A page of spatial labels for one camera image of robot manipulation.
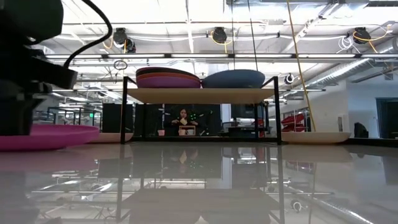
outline mug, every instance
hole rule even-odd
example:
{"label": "mug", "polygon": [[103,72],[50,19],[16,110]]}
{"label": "mug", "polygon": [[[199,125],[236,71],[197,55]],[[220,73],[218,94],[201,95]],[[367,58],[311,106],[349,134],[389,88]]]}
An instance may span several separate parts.
{"label": "mug", "polygon": [[187,134],[187,131],[184,130],[184,129],[180,129],[180,130],[178,131],[178,134],[179,134],[180,136],[183,136],[183,135],[186,135],[186,134]]}
{"label": "mug", "polygon": [[193,135],[193,129],[189,129],[189,130],[187,130],[187,135]]}
{"label": "mug", "polygon": [[164,136],[164,130],[157,130],[157,134],[159,136]]}

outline pink bowl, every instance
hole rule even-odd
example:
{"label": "pink bowl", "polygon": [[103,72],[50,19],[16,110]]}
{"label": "pink bowl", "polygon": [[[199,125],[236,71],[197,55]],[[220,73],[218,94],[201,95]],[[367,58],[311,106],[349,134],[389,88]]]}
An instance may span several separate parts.
{"label": "pink bowl", "polygon": [[138,88],[200,88],[200,82],[179,77],[150,77],[137,81]]}
{"label": "pink bowl", "polygon": [[30,136],[0,136],[0,151],[43,151],[77,146],[98,138],[96,127],[34,124]]}

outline shelf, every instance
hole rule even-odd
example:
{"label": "shelf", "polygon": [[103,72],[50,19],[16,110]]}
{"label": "shelf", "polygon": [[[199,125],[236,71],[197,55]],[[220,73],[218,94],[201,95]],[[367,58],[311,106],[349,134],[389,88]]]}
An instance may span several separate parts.
{"label": "shelf", "polygon": [[273,89],[252,88],[136,88],[128,95],[143,103],[255,104],[274,95]]}

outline person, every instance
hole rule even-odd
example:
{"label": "person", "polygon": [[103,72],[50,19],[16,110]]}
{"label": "person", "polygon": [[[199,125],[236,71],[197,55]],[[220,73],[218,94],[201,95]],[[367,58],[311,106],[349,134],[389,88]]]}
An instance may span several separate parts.
{"label": "person", "polygon": [[182,109],[180,111],[180,117],[175,119],[175,120],[173,120],[172,124],[178,124],[179,126],[188,125],[188,124],[192,124],[192,125],[195,125],[195,126],[198,125],[198,123],[196,121],[189,121],[188,122],[188,118],[187,117],[188,117],[188,114],[187,114],[186,109]]}
{"label": "person", "polygon": [[179,136],[178,131],[180,126],[195,125],[199,126],[196,121],[191,121],[188,117],[186,109],[180,110],[180,116],[177,119],[171,121],[171,123],[165,123],[165,127],[172,127],[174,129],[173,136]]}

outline purple bowl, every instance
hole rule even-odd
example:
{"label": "purple bowl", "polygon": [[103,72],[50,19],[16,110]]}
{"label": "purple bowl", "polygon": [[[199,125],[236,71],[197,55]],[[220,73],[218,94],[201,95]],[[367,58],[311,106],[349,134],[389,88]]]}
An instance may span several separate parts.
{"label": "purple bowl", "polygon": [[179,77],[150,77],[137,81],[138,88],[200,88],[200,82]]}

